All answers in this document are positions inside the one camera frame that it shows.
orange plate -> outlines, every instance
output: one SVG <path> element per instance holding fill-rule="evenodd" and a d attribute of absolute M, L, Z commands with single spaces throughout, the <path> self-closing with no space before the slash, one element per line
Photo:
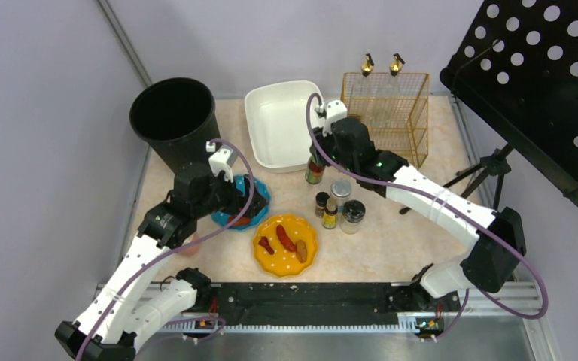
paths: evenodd
<path fill-rule="evenodd" d="M 307 246 L 307 260 L 300 263 L 296 254 L 289 252 L 282 247 L 275 234 L 275 228 L 281 224 L 293 243 L 302 239 Z M 262 246 L 258 244 L 261 237 L 269 239 L 269 245 L 275 253 L 270 255 Z M 315 229 L 309 225 L 304 218 L 296 217 L 293 214 L 280 214 L 270 217 L 267 221 L 258 226 L 253 240 L 254 258 L 266 272 L 278 277 L 296 276 L 309 267 L 318 253 L 318 235 Z"/>

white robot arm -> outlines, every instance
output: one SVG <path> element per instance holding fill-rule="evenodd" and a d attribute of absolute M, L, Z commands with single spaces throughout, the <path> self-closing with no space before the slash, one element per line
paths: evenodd
<path fill-rule="evenodd" d="M 209 287 L 210 280 L 187 268 L 176 275 L 164 292 L 137 309 L 139 299 L 170 255 L 145 270 L 119 295 L 121 287 L 148 263 L 191 241 L 199 218 L 219 210 L 238 214 L 250 192 L 254 193 L 253 200 L 243 218 L 252 218 L 266 206 L 267 200 L 257 189 L 250 190 L 249 182 L 244 182 L 244 192 L 236 189 L 231 168 L 236 155 L 231 148 L 223 146 L 216 150 L 215 144 L 208 144 L 207 151 L 215 152 L 209 158 L 209 166 L 190 163 L 176 174 L 174 189 L 146 213 L 129 251 L 105 288 L 73 322 L 64 321 L 57 328 L 55 337 L 72 358 L 76 357 L 85 335 L 115 301 L 87 345 L 83 359 L 133 359 L 165 323 L 196 304 L 199 290 Z"/>
<path fill-rule="evenodd" d="M 414 209 L 454 235 L 466 247 L 464 254 L 422 269 L 414 277 L 414 283 L 435 299 L 471 287 L 489 292 L 497 292 L 501 288 L 519 261 L 442 204 L 446 202 L 461 213 L 468 214 L 484 228 L 502 235 L 507 243 L 523 254 L 522 222 L 514 210 L 505 208 L 497 212 L 475 205 L 429 180 L 398 155 L 376 150 L 366 126 L 355 118 L 347 117 L 347 108 L 340 100 L 324 102 L 316 108 L 316 113 L 324 118 L 323 126 L 314 129 L 318 144 L 344 168 L 378 181 L 416 188 L 436 198 L 429 199 L 408 190 L 358 181 L 362 187 Z M 313 145 L 311 153 L 320 167 L 328 165 Z"/>

jar lid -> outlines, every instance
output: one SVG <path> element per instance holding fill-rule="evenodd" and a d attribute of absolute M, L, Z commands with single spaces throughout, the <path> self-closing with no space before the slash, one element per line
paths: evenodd
<path fill-rule="evenodd" d="M 329 200 L 329 193 L 327 192 L 320 192 L 315 195 L 315 204 L 318 205 L 318 207 L 326 206 L 328 200 Z"/>
<path fill-rule="evenodd" d="M 345 203 L 345 208 L 342 210 L 342 215 L 345 220 L 350 223 L 360 222 L 364 218 L 366 208 L 360 201 L 351 200 Z"/>
<path fill-rule="evenodd" d="M 346 179 L 336 179 L 331 184 L 331 193 L 339 198 L 348 197 L 351 194 L 351 182 Z"/>

condiment bottle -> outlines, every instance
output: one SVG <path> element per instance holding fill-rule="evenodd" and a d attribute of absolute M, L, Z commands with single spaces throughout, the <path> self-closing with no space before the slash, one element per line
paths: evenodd
<path fill-rule="evenodd" d="M 342 213 L 345 202 L 351 195 L 351 182 L 346 179 L 336 179 L 331 183 L 331 198 L 335 199 L 338 204 L 338 212 Z"/>
<path fill-rule="evenodd" d="M 307 183 L 318 184 L 322 181 L 324 175 L 324 165 L 318 165 L 314 157 L 309 158 L 307 163 L 307 170 L 305 171 L 305 179 Z"/>
<path fill-rule="evenodd" d="M 322 226 L 326 229 L 336 228 L 338 222 L 338 203 L 334 198 L 329 198 L 327 200 L 327 207 L 324 209 L 324 215 L 322 216 Z"/>
<path fill-rule="evenodd" d="M 320 192 L 315 195 L 315 215 L 316 217 L 322 217 L 324 215 L 324 209 L 327 207 L 327 201 L 329 200 L 329 194 L 327 192 Z"/>
<path fill-rule="evenodd" d="M 360 230 L 360 223 L 364 219 L 366 208 L 360 201 L 351 200 L 345 203 L 340 220 L 340 229 L 348 234 L 353 235 Z"/>

blue plate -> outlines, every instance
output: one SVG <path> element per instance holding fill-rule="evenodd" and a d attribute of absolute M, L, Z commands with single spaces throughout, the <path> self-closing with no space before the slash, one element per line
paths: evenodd
<path fill-rule="evenodd" d="M 242 194 L 245 194 L 245 182 L 248 180 L 239 174 L 233 177 L 233 181 L 236 182 L 236 189 L 239 190 Z M 260 192 L 260 194 L 267 200 L 267 205 L 258 213 L 258 215 L 256 215 L 256 217 L 254 217 L 254 219 L 251 220 L 251 223 L 249 223 L 247 226 L 236 226 L 231 227 L 230 229 L 235 229 L 236 231 L 244 231 L 246 229 L 250 229 L 251 227 L 255 227 L 269 213 L 269 205 L 271 204 L 271 193 L 269 193 L 269 188 L 267 188 L 267 185 L 258 180 L 256 177 L 254 177 L 254 184 L 256 184 L 256 188 L 258 188 L 258 192 Z M 224 226 L 227 224 L 229 217 L 229 214 L 218 211 L 211 215 L 211 220 L 220 226 Z"/>

